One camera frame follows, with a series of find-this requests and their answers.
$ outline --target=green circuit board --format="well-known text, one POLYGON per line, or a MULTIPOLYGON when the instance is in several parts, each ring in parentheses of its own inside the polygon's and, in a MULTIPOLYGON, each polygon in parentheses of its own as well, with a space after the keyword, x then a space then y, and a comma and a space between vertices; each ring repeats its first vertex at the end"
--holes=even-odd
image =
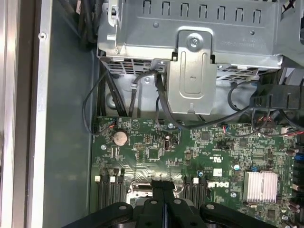
MULTIPOLYGON (((91 212, 96 211, 98 200, 95 176, 102 175, 105 170, 112 175, 115 169, 123 169, 125 189, 132 181, 150 182, 151 179, 171 180, 176 186, 182 186, 185 177, 197 177, 201 171, 208 181, 206 200, 277 227, 283 215, 293 217, 288 209, 293 158, 285 152, 295 145, 295 136, 264 137, 256 133, 245 138, 233 138, 224 134, 220 125, 170 133, 156 126, 154 120, 128 117, 98 117, 95 127, 108 129, 93 138, 91 212), (117 131, 125 132, 128 137, 123 146, 113 142, 117 131), (234 169, 235 165, 239 166, 238 170, 234 169), (278 175, 276 203, 244 203, 246 171, 267 171, 278 175)), ((275 126, 267 130, 278 134, 281 128, 275 126)), ((240 135, 251 131, 249 124, 235 123, 228 125, 227 133, 240 135)))

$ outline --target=power supply cable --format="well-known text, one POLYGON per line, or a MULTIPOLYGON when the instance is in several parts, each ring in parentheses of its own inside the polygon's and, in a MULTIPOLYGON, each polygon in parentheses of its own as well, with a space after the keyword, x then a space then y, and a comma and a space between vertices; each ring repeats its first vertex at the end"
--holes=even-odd
POLYGON ((133 86, 132 87, 132 91, 131 91, 131 102, 130 102, 130 106, 129 106, 129 117, 133 116, 133 111, 134 111, 134 105, 135 105, 135 100, 136 100, 136 94, 137 94, 137 86, 138 86, 138 82, 145 77, 148 76, 156 76, 157 75, 157 71, 153 70, 153 71, 149 71, 149 72, 145 72, 141 75, 138 75, 135 80, 133 81, 133 86))
POLYGON ((108 83, 113 101, 114 101, 115 106, 116 106, 116 110, 118 112, 118 115, 127 117, 128 115, 127 115, 127 111, 126 111, 125 106, 124 106, 123 99, 120 95, 119 90, 117 89, 117 86, 116 86, 110 72, 107 71, 107 73, 105 75, 105 79, 108 83))
POLYGON ((195 124, 195 125, 182 125, 181 123, 177 122, 173 116, 171 115, 170 109, 169 109, 169 104, 167 102, 167 98, 166 98, 166 94, 165 94, 165 87, 162 83, 162 77, 160 75, 157 75, 157 79, 156 79, 156 88, 158 89, 158 95, 160 98, 160 102, 161 102, 161 107, 166 115, 166 117, 170 120, 170 122, 172 124, 174 124, 176 127, 184 129, 184 130, 192 130, 192 129, 200 129, 200 128, 205 128, 205 127, 211 127, 214 125, 217 125, 219 123, 225 122, 225 121, 229 121, 231 119, 234 119, 235 117, 242 115, 243 113, 245 113, 247 110, 249 110, 250 108, 247 106, 244 109, 233 113, 231 115, 225 116, 223 118, 220 118, 218 120, 215 121, 210 121, 208 123, 201 123, 201 124, 195 124))

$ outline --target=heatsink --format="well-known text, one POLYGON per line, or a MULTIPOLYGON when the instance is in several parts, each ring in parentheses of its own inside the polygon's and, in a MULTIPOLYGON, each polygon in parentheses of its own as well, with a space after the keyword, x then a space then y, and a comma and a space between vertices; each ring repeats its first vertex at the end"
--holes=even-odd
POLYGON ((277 174, 245 172, 243 200, 248 203, 275 203, 277 174))

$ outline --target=motherboard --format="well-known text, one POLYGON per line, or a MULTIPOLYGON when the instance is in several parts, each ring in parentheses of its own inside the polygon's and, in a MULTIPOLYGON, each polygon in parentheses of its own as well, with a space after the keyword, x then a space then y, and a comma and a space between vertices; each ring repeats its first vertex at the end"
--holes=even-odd
MULTIPOLYGON (((151 197, 151 180, 170 180, 174 195, 199 208, 212 201, 281 227, 290 207, 296 136, 265 137, 249 124, 176 130, 172 124, 98 117, 93 137, 90 211, 151 197)), ((280 134, 281 126, 269 126, 280 134)))

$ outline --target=hole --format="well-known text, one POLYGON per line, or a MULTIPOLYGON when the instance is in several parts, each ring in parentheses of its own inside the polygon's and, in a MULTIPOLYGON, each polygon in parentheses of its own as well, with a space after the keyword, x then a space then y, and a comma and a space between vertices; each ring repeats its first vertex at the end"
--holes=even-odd
POLYGON ((215 55, 211 55, 210 60, 211 60, 211 63, 214 64, 215 63, 215 55))

